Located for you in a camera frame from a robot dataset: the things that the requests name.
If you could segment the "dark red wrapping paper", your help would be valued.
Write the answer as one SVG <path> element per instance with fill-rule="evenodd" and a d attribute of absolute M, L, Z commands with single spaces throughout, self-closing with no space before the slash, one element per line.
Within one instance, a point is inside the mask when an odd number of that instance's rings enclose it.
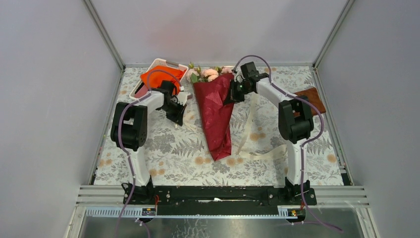
<path fill-rule="evenodd" d="M 232 73 L 225 73 L 211 82 L 193 84 L 202 129 L 214 161 L 228 157 L 232 153 L 230 119 L 234 104 L 225 105 L 224 101 L 233 78 Z"/>

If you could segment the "pink fake flower bunch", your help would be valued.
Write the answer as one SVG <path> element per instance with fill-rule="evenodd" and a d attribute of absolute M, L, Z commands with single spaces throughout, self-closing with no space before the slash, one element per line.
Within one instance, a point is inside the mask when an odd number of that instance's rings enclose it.
<path fill-rule="evenodd" d="M 202 68 L 200 65 L 195 65 L 193 62 L 190 62 L 185 74 L 185 79 L 190 83 L 212 82 L 223 74 L 232 73 L 232 69 L 232 66 Z"/>

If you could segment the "cream printed ribbon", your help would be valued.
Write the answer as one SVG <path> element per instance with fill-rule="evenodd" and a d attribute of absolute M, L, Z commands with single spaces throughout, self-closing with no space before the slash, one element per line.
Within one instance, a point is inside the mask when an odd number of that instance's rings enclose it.
<path fill-rule="evenodd" d="M 288 152 L 287 152 L 287 145 L 283 144 L 280 146 L 275 147 L 274 149 L 272 149 L 271 151 L 265 153 L 265 154 L 251 154 L 251 153 L 246 153 L 246 151 L 243 150 L 243 147 L 246 143 L 246 141 L 248 140 L 248 138 L 250 138 L 251 136 L 251 129 L 252 126 L 254 125 L 254 117 L 255 114 L 257 112 L 256 106 L 257 106 L 257 102 L 258 102 L 258 98 L 259 96 L 257 96 L 256 94 L 254 94 L 251 97 L 251 106 L 250 106 L 250 110 L 249 110 L 249 114 L 247 117 L 247 121 L 244 127 L 244 131 L 242 133 L 242 138 L 241 138 L 241 142 L 237 148 L 237 151 L 235 153 L 235 155 L 240 156 L 243 159 L 248 159 L 248 160 L 253 160 L 253 161 L 257 161 L 257 160 L 268 160 L 268 159 L 272 159 L 273 161 L 275 159 L 282 159 L 283 161 L 286 161 L 286 158 L 288 158 Z M 183 125 L 185 128 L 187 128 L 188 131 L 199 134 L 202 133 L 202 129 L 200 129 L 199 127 L 191 124 L 191 123 L 187 123 L 184 122 Z M 214 160 L 214 161 L 218 161 L 220 159 L 226 158 L 228 156 L 231 155 L 231 143 L 229 142 L 229 148 L 228 148 L 228 153 L 225 152 L 221 152 L 220 156 Z"/>

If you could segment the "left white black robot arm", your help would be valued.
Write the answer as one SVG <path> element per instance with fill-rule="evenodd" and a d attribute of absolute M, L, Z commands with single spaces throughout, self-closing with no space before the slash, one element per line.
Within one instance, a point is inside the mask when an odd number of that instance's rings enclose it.
<path fill-rule="evenodd" d="M 128 156 L 133 184 L 138 186 L 135 198 L 143 204 L 152 201 L 154 191 L 146 186 L 151 175 L 146 166 L 145 143 L 148 135 L 148 117 L 154 111 L 164 111 L 166 118 L 179 126 L 183 125 L 183 115 L 190 93 L 183 90 L 173 95 L 176 86 L 163 81 L 144 96 L 131 103 L 118 102 L 115 106 L 110 138 Z"/>

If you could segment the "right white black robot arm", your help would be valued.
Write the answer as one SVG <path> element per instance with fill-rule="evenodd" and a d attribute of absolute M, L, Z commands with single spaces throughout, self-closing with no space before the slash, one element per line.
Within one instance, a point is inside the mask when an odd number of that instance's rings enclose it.
<path fill-rule="evenodd" d="M 230 81 L 224 105 L 239 103 L 245 95 L 256 93 L 278 108 L 278 129 L 286 140 L 288 173 L 285 179 L 284 198 L 297 204 L 309 191 L 310 182 L 305 177 L 305 142 L 314 129 L 312 107 L 307 97 L 297 96 L 281 88 L 271 79 L 271 73 L 260 73 L 254 62 L 241 65 L 240 81 Z"/>

